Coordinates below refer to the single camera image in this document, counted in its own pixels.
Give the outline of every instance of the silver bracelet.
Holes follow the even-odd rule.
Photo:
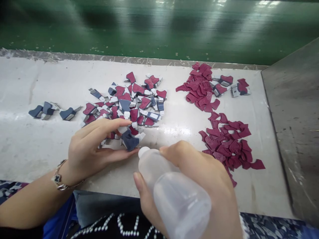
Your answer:
[[[59,171],[60,171],[60,168],[61,166],[66,162],[66,159],[62,160],[59,165],[57,166],[56,168],[56,171],[53,175],[53,177],[51,178],[51,181],[54,182],[55,186],[57,187],[58,190],[60,191],[64,191],[64,190],[67,190],[67,189],[74,189],[76,188],[77,186],[79,186],[81,183],[84,182],[84,180],[80,183],[78,183],[77,185],[74,185],[74,186],[68,186],[68,185],[65,185],[63,183],[61,183],[61,179],[62,179],[62,175],[59,174]]]

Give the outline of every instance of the green wall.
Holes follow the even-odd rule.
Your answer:
[[[0,47],[271,65],[319,37],[316,1],[11,0]]]

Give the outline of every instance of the bottle cap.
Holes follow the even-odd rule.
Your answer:
[[[149,147],[142,147],[142,148],[140,148],[140,150],[139,150],[139,158],[141,158],[142,155],[143,155],[146,151],[148,151],[148,150],[150,150]]]

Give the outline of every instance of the plastic squeeze bottle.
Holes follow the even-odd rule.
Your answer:
[[[139,158],[139,171],[153,192],[156,208],[170,239],[200,238],[212,207],[208,193],[182,174],[157,149],[143,147]]]

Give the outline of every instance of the white table surface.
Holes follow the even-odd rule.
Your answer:
[[[167,90],[165,116],[159,128],[145,128],[140,144],[150,148],[189,141],[196,149],[206,149],[198,134],[211,128],[210,113],[201,112],[185,100],[187,92],[175,92],[189,76],[191,68],[182,66],[148,66],[108,61],[64,60],[44,63],[26,58],[0,57],[0,179],[31,182],[52,170],[67,157],[71,136],[80,128],[82,110],[72,121],[62,121],[58,113],[41,121],[28,115],[30,109],[44,101],[58,103],[62,108],[96,102],[88,89],[106,92],[114,81],[120,83],[133,71],[137,83],[147,73],[161,75],[159,90]],[[220,98],[218,113],[229,120],[249,124],[252,132],[246,137],[254,159],[262,159],[265,170],[243,170],[233,173],[239,210],[270,216],[294,218],[260,71],[213,69],[213,77],[232,75],[246,78],[252,94],[232,98],[228,91]],[[112,145],[116,148],[118,141]],[[138,197],[133,172],[138,171],[138,157],[116,163],[88,179],[82,189]]]

